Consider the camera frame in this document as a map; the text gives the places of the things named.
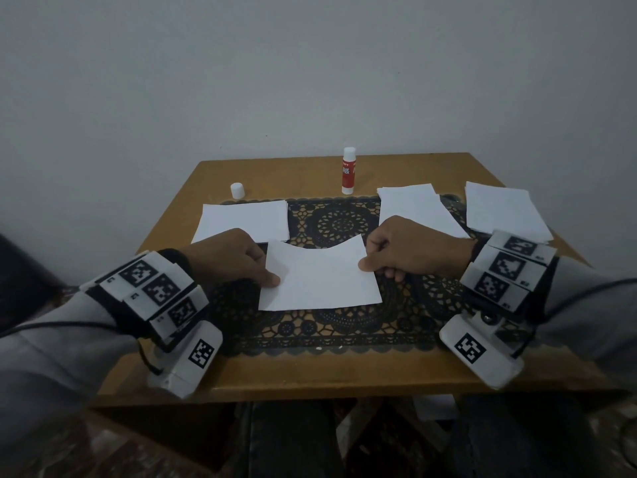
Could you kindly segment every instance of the dark pants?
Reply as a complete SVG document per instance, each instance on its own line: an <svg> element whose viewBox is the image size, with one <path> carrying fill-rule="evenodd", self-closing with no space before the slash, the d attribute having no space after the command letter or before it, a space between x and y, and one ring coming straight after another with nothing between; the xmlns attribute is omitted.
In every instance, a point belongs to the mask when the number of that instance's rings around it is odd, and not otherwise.
<svg viewBox="0 0 637 478"><path fill-rule="evenodd" d="M237 476L343 476L331 402L251 403L242 423L245 451ZM477 394L463 398L436 475L597 478L599 456L588 420L569 396Z"/></svg>

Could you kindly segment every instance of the red label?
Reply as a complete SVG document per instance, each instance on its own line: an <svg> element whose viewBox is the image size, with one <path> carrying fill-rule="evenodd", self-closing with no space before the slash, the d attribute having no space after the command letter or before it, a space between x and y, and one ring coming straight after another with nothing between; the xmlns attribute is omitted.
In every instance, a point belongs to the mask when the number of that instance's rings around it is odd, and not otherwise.
<svg viewBox="0 0 637 478"><path fill-rule="evenodd" d="M354 172L356 171L356 161L343 161L343 187L354 187Z"/></svg>

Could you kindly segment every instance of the sleeve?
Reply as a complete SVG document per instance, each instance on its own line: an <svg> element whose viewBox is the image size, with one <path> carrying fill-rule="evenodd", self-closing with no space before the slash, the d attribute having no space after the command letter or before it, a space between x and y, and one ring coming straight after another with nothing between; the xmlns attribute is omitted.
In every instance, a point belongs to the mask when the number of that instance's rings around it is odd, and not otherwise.
<svg viewBox="0 0 637 478"><path fill-rule="evenodd" d="M591 287L617 280L568 257L561 257L545 311ZM609 378L637 392L637 284L603 290L567 307L537 329L550 345L566 345L594 361Z"/></svg>
<svg viewBox="0 0 637 478"><path fill-rule="evenodd" d="M82 292L31 322L51 321L115 325ZM64 418L89 404L117 361L136 351L135 338L99 328L29 329L0 338L0 467L36 456Z"/></svg>

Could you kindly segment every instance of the white wall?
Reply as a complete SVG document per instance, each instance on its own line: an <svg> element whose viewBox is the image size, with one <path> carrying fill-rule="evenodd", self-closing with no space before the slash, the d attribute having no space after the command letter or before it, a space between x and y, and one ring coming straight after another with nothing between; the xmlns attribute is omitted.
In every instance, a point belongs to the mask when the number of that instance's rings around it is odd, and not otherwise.
<svg viewBox="0 0 637 478"><path fill-rule="evenodd" d="M68 282L203 159L472 152L637 265L637 0L0 0L0 232Z"/></svg>

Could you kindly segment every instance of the hand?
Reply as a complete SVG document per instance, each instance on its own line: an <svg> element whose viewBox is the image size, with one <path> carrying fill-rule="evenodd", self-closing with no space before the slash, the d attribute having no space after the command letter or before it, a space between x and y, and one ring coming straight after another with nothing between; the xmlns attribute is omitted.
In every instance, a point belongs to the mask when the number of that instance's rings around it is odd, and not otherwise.
<svg viewBox="0 0 637 478"><path fill-rule="evenodd" d="M281 279L266 270L266 254L249 234L229 229L180 249L199 283L252 279L262 287L276 287Z"/></svg>
<svg viewBox="0 0 637 478"><path fill-rule="evenodd" d="M459 279L471 261L475 243L392 216L367 237L367 256L359 261L359 268L383 271L396 281L402 281L405 273Z"/></svg>

